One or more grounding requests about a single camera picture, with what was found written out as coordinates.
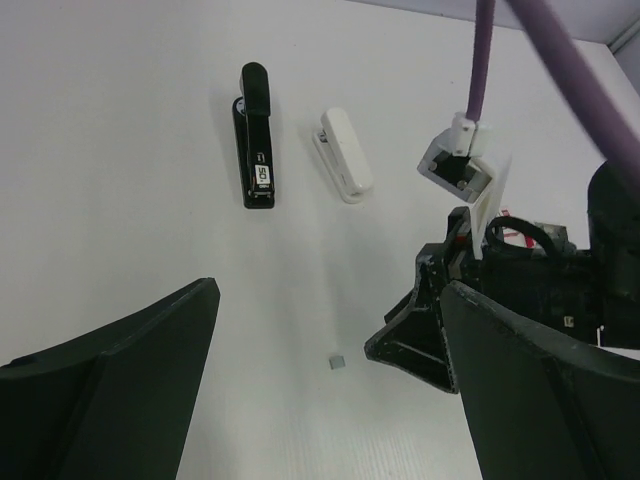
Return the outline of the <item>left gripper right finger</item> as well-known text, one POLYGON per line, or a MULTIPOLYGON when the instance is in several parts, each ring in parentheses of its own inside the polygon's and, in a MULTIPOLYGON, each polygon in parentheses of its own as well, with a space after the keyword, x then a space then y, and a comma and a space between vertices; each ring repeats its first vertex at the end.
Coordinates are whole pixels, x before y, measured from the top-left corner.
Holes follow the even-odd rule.
POLYGON ((485 479, 636 479, 639 363, 459 282, 444 335, 485 479))

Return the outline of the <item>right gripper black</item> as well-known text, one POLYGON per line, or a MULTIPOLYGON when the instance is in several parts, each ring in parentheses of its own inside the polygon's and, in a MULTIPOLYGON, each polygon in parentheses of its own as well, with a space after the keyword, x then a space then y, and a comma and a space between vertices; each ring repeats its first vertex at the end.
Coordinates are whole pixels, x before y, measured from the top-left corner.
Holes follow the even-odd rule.
POLYGON ((384 326, 364 345, 368 360, 397 368, 448 394, 459 387, 444 333, 440 297, 458 281, 503 307, 589 344, 598 343, 602 293, 596 286, 595 261, 588 250, 558 251, 538 227, 517 218, 490 221, 474 258, 467 208, 448 217, 445 240, 428 243, 416 260, 415 282, 384 315, 384 326), (503 226, 530 234, 535 249, 505 243, 503 226))

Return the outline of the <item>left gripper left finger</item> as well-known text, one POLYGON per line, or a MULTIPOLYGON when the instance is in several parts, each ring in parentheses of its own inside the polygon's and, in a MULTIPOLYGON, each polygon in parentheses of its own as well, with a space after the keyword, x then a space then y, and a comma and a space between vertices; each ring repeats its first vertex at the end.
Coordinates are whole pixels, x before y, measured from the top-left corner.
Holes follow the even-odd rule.
POLYGON ((5 479, 173 479, 220 291, 201 278, 1 369, 5 479))

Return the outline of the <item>small staple strip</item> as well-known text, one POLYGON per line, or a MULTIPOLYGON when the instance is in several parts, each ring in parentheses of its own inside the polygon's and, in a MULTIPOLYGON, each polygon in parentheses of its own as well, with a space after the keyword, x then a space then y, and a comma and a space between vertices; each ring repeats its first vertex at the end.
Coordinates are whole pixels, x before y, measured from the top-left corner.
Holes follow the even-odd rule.
POLYGON ((346 366, 345 358, 342 355, 333 355, 328 359, 331 370, 337 370, 346 366))

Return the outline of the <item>red white staple box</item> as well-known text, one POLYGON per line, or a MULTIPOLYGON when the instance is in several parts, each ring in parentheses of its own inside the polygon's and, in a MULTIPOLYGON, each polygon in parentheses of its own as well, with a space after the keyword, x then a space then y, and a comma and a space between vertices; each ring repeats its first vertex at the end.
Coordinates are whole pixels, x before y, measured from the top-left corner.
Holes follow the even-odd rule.
MULTIPOLYGON (((499 216, 512 217, 513 215, 511 214, 508 208, 501 207, 499 210, 499 216)), ((521 221, 520 223, 522 223, 522 225, 528 225, 528 227, 525 227, 525 229, 526 228, 530 229, 531 226, 537 227, 534 223, 531 223, 528 220, 523 220, 519 217, 514 217, 514 218, 517 218, 519 221, 521 221)), ((538 246, 537 241, 530 234, 523 233, 520 230, 514 229, 512 227, 508 227, 508 226, 503 226, 501 228, 502 228, 503 240, 505 241, 505 243, 509 245, 527 248, 527 249, 535 249, 538 246)))

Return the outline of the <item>staple box tray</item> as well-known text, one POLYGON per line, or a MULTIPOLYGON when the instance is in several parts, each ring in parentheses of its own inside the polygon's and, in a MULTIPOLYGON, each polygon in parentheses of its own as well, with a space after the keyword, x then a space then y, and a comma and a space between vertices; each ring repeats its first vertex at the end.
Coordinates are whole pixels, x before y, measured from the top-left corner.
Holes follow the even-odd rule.
POLYGON ((565 226, 543 222, 535 222, 534 225, 547 234, 558 251, 567 253, 575 249, 565 226))

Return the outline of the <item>white stapler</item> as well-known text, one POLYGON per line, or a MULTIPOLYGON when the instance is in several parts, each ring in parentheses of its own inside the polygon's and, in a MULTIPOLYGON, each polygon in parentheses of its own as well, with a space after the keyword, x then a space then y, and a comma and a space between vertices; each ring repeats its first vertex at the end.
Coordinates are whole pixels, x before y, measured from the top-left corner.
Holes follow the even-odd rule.
POLYGON ((341 199, 361 203, 373 189, 374 177, 347 112, 329 108, 320 124, 312 139, 341 199))

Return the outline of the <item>black stapler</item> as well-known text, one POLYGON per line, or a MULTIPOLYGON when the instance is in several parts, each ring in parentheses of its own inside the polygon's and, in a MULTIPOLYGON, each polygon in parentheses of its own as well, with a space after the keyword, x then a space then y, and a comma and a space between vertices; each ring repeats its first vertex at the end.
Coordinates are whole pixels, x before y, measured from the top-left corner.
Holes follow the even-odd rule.
POLYGON ((240 90, 232 114, 243 204, 247 209, 272 209, 276 190, 266 68, 257 62, 245 64, 240 90))

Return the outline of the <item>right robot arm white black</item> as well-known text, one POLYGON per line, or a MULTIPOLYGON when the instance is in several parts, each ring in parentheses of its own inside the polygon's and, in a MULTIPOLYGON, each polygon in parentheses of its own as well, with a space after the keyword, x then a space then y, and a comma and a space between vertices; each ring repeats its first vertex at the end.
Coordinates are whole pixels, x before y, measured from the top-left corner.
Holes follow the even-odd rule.
POLYGON ((577 340, 638 349, 639 205, 608 165, 594 173, 587 196, 587 250, 563 226, 503 216, 486 227, 477 260, 470 210, 453 209, 444 241, 419 252, 413 289, 365 343, 366 358, 456 393, 440 306, 453 281, 577 340))

